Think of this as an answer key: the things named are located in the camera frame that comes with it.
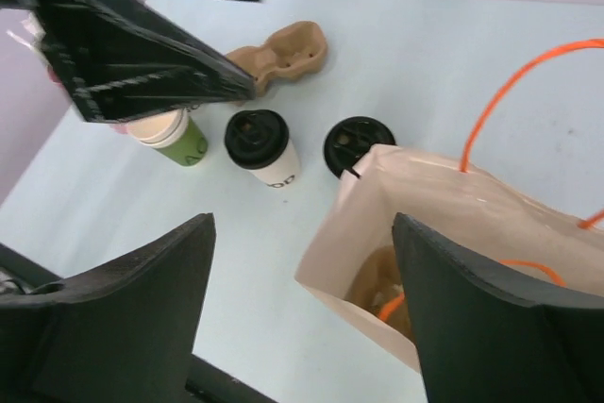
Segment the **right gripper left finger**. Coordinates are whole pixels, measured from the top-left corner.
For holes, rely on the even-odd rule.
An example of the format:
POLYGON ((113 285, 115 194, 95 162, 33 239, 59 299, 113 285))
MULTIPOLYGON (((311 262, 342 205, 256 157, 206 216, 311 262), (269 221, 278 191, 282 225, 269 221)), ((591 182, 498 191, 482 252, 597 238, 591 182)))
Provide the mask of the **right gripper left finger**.
POLYGON ((199 214, 85 273, 1 299, 5 402, 179 402, 216 241, 199 214))

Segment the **white paper cup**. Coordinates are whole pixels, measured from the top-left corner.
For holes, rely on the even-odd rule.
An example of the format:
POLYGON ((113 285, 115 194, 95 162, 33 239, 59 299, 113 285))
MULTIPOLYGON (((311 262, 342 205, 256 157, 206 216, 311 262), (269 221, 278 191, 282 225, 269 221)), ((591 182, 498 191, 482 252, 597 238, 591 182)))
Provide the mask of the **white paper cup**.
POLYGON ((256 179, 273 189, 290 186, 299 177, 300 172, 300 160, 292 140, 288 140, 281 155, 267 166, 249 170, 256 179))

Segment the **black cup lid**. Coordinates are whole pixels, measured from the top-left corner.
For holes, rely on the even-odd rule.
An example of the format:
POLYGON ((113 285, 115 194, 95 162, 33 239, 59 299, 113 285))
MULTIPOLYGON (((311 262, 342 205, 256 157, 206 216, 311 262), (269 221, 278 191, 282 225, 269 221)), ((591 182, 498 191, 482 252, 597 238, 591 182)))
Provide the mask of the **black cup lid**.
POLYGON ((327 134, 323 156, 327 168, 337 178, 352 170, 375 144, 396 145, 392 131, 379 120, 367 116, 348 117, 327 134))
POLYGON ((224 144, 231 160, 245 170, 263 169, 284 153, 290 129, 269 109, 242 110, 226 125, 224 144))

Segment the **paper takeout bag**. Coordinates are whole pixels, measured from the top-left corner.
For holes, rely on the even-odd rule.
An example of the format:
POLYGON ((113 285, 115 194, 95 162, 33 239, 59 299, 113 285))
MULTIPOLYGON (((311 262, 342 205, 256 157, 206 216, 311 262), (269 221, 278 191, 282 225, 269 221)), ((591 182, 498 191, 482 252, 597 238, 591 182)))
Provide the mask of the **paper takeout bag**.
POLYGON ((415 322, 392 321, 411 282, 394 267, 392 226, 408 214, 446 238, 554 289, 603 292, 600 215, 553 210, 459 159, 376 144, 342 175, 325 221, 295 278, 326 306, 411 369, 420 361, 415 322))

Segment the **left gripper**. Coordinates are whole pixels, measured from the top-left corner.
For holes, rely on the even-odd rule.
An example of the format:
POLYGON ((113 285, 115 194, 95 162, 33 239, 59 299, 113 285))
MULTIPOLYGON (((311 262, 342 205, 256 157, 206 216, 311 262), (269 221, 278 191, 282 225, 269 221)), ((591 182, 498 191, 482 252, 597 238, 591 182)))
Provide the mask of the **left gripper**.
POLYGON ((1 7, 32 13, 34 51, 88 122, 125 123, 256 94, 249 73, 143 0, 1 0, 1 7))

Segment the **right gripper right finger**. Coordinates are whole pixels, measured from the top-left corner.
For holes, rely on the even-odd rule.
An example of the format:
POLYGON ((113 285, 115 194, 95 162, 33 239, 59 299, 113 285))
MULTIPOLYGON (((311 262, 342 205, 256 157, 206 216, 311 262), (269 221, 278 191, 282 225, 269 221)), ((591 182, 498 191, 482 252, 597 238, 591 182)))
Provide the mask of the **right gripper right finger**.
POLYGON ((602 297, 512 270, 402 213, 393 240, 428 401, 602 401, 602 297))

